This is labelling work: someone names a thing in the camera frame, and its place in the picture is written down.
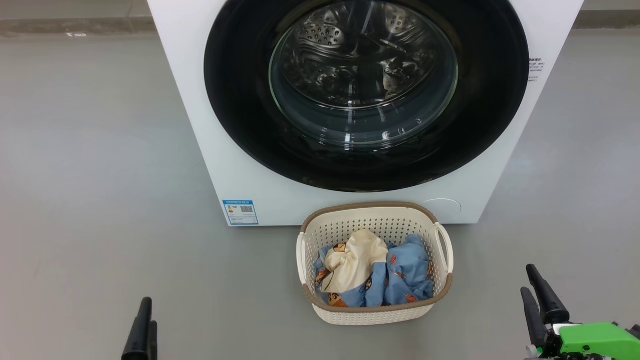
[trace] perforated basket wall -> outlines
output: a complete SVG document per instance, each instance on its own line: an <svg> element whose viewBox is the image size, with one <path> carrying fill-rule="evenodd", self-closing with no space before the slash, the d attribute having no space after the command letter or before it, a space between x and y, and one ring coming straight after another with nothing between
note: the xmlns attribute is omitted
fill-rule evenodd
<svg viewBox="0 0 640 360"><path fill-rule="evenodd" d="M409 234L420 235L433 263L433 299L378 308L331 307L324 303L313 285L318 250L343 243L361 229L368 229L382 240L396 245L402 244ZM441 241L447 250L446 258ZM307 219L298 236L300 281L318 316L335 325L378 325L418 318L449 291L452 271L453 251L449 235L428 210L416 204L379 202L324 209Z"/></svg>

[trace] white handle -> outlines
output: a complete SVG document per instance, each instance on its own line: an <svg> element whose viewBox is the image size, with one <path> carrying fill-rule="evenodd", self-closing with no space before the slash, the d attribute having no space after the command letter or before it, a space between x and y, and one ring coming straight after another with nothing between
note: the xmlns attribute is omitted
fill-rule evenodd
<svg viewBox="0 0 640 360"><path fill-rule="evenodd" d="M298 275L300 276L300 282L302 285L307 283L305 278L305 233L298 235L298 243L296 244L296 259L298 260Z"/></svg>
<svg viewBox="0 0 640 360"><path fill-rule="evenodd" d="M444 260L445 264L447 265L447 269L449 271L450 274L453 273L453 245L451 244L451 238L449 237L449 234L447 233L447 231L444 229L444 226L440 225L439 222L437 222L435 224L435 228L436 228L436 239L438 239L438 241L440 241L441 237L440 235L442 235L442 239L444 240L444 247L446 248L445 250L447 251L447 259Z"/></svg>

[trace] clothes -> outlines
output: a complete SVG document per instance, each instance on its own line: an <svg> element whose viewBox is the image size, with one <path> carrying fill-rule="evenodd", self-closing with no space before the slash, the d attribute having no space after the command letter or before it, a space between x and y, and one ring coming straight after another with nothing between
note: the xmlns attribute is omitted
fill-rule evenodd
<svg viewBox="0 0 640 360"><path fill-rule="evenodd" d="M420 236L407 236L404 244L387 244L388 285L384 305L401 305L433 297L429 256Z"/></svg>
<svg viewBox="0 0 640 360"><path fill-rule="evenodd" d="M381 306L387 254L384 241L374 233L357 231L347 243L320 250L316 261L316 288L331 306Z"/></svg>

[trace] white washing machine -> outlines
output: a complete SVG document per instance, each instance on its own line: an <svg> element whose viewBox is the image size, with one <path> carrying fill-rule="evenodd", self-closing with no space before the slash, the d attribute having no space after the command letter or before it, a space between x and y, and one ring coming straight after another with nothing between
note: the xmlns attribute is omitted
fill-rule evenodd
<svg viewBox="0 0 640 360"><path fill-rule="evenodd" d="M149 0L229 225L478 222L582 0Z"/></svg>

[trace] blue and white sticker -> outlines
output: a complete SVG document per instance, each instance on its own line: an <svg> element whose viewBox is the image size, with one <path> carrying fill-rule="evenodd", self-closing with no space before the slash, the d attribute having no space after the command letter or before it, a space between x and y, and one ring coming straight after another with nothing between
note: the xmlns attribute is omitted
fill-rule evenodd
<svg viewBox="0 0 640 360"><path fill-rule="evenodd" d="M258 225L258 214L251 200L222 200L231 225Z"/></svg>

